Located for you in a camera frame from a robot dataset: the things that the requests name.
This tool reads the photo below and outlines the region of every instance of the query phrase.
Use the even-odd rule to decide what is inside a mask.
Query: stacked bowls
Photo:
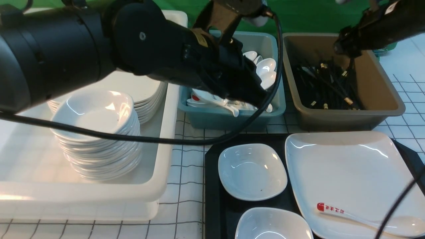
[[[139,122],[144,124],[157,112],[167,93],[167,83],[146,76],[135,76],[132,73],[115,71],[99,82],[50,100],[47,104],[54,113],[63,102],[75,93],[92,89],[116,91],[130,95],[134,100],[134,109]]]
[[[140,136],[140,123],[130,95],[83,90],[57,108],[52,121],[90,130]],[[65,158],[81,177],[105,181],[132,171],[142,158],[142,143],[99,139],[52,129]]]

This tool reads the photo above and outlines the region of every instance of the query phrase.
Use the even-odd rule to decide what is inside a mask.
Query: grid tablecloth
[[[401,42],[381,64],[406,105],[406,113],[388,118],[374,130],[417,151],[425,159],[425,35]],[[287,110],[263,133],[300,133],[295,108],[286,85]],[[176,122],[176,138],[207,139],[225,131],[194,129],[183,112]],[[210,146],[176,145],[168,186],[158,215],[149,222],[103,221],[0,221],[0,239],[202,239],[204,155]]]

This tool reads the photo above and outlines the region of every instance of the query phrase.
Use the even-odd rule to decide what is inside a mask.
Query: black cable
[[[22,9],[22,12],[26,12],[26,11],[28,11],[31,7],[32,7],[32,4],[33,4],[33,0],[28,0],[27,1],[27,4],[25,5],[25,7]]]
[[[382,221],[381,227],[379,228],[378,232],[376,233],[375,239],[379,239],[382,235],[382,232],[384,231],[385,226],[387,225],[388,221],[390,220],[391,216],[397,209],[397,207],[400,205],[400,203],[403,201],[403,199],[406,197],[406,195],[409,193],[409,191],[416,185],[416,183],[422,178],[422,176],[425,175],[425,166],[422,168],[422,170],[413,177],[413,180],[407,185],[407,187],[404,189],[404,191],[400,194],[400,196],[397,198],[393,206],[391,207],[390,211],[385,216],[384,220]]]
[[[240,127],[233,130],[232,132],[225,134],[219,138],[206,139],[206,140],[186,140],[186,139],[163,139],[163,138],[152,138],[152,137],[140,137],[140,136],[128,136],[119,134],[108,134],[97,132],[85,128],[75,127],[72,125],[62,124],[58,122],[52,122],[49,120],[36,119],[26,116],[14,115],[9,113],[0,112],[0,120],[7,120],[11,122],[17,122],[27,125],[41,126],[45,128],[52,128],[62,131],[68,131],[76,134],[83,134],[91,137],[109,140],[119,141],[133,141],[133,142],[145,142],[145,143],[160,143],[160,144],[175,144],[175,145],[213,145],[225,142],[239,135],[246,127],[248,127],[254,120],[256,120],[269,106],[273,98],[275,97],[280,83],[280,77],[283,73],[283,39],[282,39],[282,27],[279,22],[277,15],[267,8],[264,12],[265,16],[272,18],[275,21],[278,31],[278,67],[276,74],[276,82],[273,85],[272,90],[268,93],[266,100],[261,108],[259,108],[254,114],[247,119]]]

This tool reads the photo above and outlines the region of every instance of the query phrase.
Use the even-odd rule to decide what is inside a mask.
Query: white plate
[[[276,151],[264,144],[237,145],[218,158],[218,175],[226,191],[244,201],[262,201],[279,195],[288,184]]]
[[[393,142],[379,132],[293,134],[285,152],[298,207],[313,232],[324,239],[369,239],[376,229],[318,213],[317,203],[381,221],[412,179]],[[425,220],[425,196],[417,186],[393,216]]]
[[[134,102],[139,103],[154,97],[160,85],[160,81],[153,80],[147,76],[135,76],[128,72],[114,71],[101,81],[60,96],[53,99],[52,102],[60,104],[81,90],[98,89],[127,93],[133,98]]]
[[[161,89],[161,91],[159,92],[159,94],[155,97],[155,99],[153,101],[151,101],[150,103],[144,105],[144,106],[134,106],[134,109],[136,110],[137,113],[143,112],[143,111],[150,111],[153,108],[155,108],[156,106],[158,106],[158,104],[160,103],[160,101],[164,98],[165,96],[165,92],[166,89]]]
[[[300,215],[277,208],[251,208],[239,219],[235,239],[312,239]]]
[[[162,83],[161,86],[156,91],[156,93],[149,100],[145,100],[145,101],[142,101],[142,102],[135,102],[134,103],[134,108],[142,107],[144,105],[147,105],[147,104],[155,101],[161,94],[162,95],[164,94],[164,91],[166,89],[167,89],[167,83]]]

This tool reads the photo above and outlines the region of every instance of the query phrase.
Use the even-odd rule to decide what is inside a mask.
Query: white square plate
[[[293,134],[285,143],[289,179],[301,214],[324,239],[371,239],[376,229],[318,213],[319,202],[381,221],[412,175],[393,142],[379,132]],[[415,186],[394,213],[425,220]],[[383,234],[381,238],[396,238]]]

